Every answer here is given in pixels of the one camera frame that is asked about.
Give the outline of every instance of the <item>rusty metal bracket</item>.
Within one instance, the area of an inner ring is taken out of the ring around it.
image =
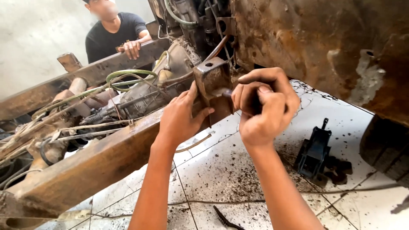
[[[221,23],[226,25],[225,29],[220,26]],[[237,36],[236,19],[234,17],[217,18],[216,26],[219,27],[219,31],[224,35]]]
[[[215,110],[229,109],[231,114],[234,113],[231,99],[212,94],[213,91],[220,88],[233,88],[227,62],[219,57],[212,58],[193,68],[193,74],[200,98],[207,107],[213,107]],[[209,124],[212,124],[211,117],[212,115],[208,117]]]

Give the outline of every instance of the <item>wall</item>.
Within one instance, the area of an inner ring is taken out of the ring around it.
[[[154,20],[147,0],[116,2],[119,11]],[[88,63],[85,36],[97,20],[82,0],[2,0],[0,21],[0,100],[64,74],[61,54]]]

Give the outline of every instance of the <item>tire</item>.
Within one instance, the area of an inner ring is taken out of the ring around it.
[[[361,157],[376,170],[409,188],[409,128],[375,115],[360,143]]]

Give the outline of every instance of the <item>man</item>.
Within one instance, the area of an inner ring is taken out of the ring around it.
[[[287,76],[280,68],[257,69],[238,81],[231,98],[234,107],[242,110],[241,139],[253,159],[274,230],[323,230],[274,149],[274,138],[287,128],[300,105]],[[252,117],[246,113],[251,106],[246,102],[254,90],[263,109]],[[193,136],[206,116],[214,112],[213,108],[205,108],[191,118],[196,96],[193,82],[189,91],[173,98],[165,107],[129,230],[166,229],[173,155],[178,145]]]
[[[115,0],[84,0],[84,2],[86,2],[85,7],[99,19],[85,39],[88,63],[117,52],[125,52],[131,60],[138,59],[141,44],[152,40],[143,19],[136,14],[118,13]],[[152,70],[152,64],[141,69]]]

